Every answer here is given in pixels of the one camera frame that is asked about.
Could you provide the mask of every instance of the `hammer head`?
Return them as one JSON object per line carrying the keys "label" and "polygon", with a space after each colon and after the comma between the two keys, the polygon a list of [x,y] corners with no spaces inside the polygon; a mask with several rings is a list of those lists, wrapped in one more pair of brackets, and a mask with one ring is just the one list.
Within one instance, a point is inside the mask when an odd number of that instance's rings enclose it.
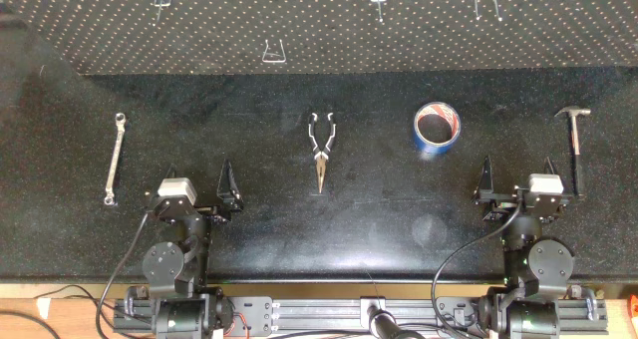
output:
{"label": "hammer head", "polygon": [[578,106],[567,106],[566,108],[558,111],[558,113],[556,115],[554,115],[555,117],[562,114],[562,113],[567,113],[568,117],[576,117],[578,115],[582,115],[582,116],[588,116],[591,114],[591,110],[590,109],[581,109]]}

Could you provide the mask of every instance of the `black countertop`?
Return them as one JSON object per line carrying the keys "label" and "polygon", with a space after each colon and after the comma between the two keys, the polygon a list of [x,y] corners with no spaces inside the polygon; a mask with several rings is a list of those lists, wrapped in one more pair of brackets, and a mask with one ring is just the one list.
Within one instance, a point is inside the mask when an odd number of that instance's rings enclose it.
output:
{"label": "black countertop", "polygon": [[[206,204],[224,159],[245,212],[214,231],[212,281],[429,281],[454,249],[495,229],[470,201],[486,155],[500,192],[542,172],[547,156],[571,182],[567,118],[553,116],[568,105],[592,110],[578,123],[588,197],[544,234],[574,250],[572,279],[638,279],[635,70],[81,78],[49,61],[41,74],[40,63],[2,69],[1,281],[106,280],[168,164]],[[412,118],[432,101],[457,110],[462,133],[447,154],[423,159]],[[116,112],[129,123],[119,205],[106,207]],[[323,195],[311,112],[337,123]],[[119,280],[144,281],[144,253],[169,239],[169,225],[148,224]],[[444,279],[499,281],[502,271],[492,240]]]}

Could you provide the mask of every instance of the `blue tape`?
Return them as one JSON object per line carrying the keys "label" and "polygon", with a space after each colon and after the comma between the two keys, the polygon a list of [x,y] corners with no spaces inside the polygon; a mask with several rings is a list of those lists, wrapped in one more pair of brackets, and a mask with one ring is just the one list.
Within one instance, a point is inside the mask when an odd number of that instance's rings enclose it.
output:
{"label": "blue tape", "polygon": [[[419,130],[419,121],[425,116],[439,116],[446,120],[452,130],[452,137],[444,143],[435,143],[426,139]],[[429,154],[444,154],[457,141],[461,134],[461,119],[450,105],[434,102],[421,107],[415,115],[414,135],[415,143],[420,151]]]}

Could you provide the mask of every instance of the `perforated board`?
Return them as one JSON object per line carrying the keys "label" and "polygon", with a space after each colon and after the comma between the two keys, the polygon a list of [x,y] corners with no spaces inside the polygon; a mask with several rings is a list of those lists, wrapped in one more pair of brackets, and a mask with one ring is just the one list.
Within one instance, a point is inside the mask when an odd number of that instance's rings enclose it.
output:
{"label": "perforated board", "polygon": [[[5,0],[81,74],[638,65],[638,0]],[[285,63],[264,63],[269,52]]]}

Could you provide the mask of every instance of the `wrench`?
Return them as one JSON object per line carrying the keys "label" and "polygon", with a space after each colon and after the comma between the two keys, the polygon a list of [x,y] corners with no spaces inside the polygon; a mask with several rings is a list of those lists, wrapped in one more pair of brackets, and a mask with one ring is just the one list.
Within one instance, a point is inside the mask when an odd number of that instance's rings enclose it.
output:
{"label": "wrench", "polygon": [[104,204],[114,205],[115,195],[113,194],[113,181],[116,178],[116,170],[118,169],[118,159],[120,158],[120,149],[122,148],[122,139],[124,138],[124,124],[127,122],[127,117],[122,113],[116,114],[116,126],[118,127],[118,138],[116,139],[116,146],[113,149],[113,157],[111,158],[111,167],[109,168],[109,178],[107,179],[107,196],[104,197]]}

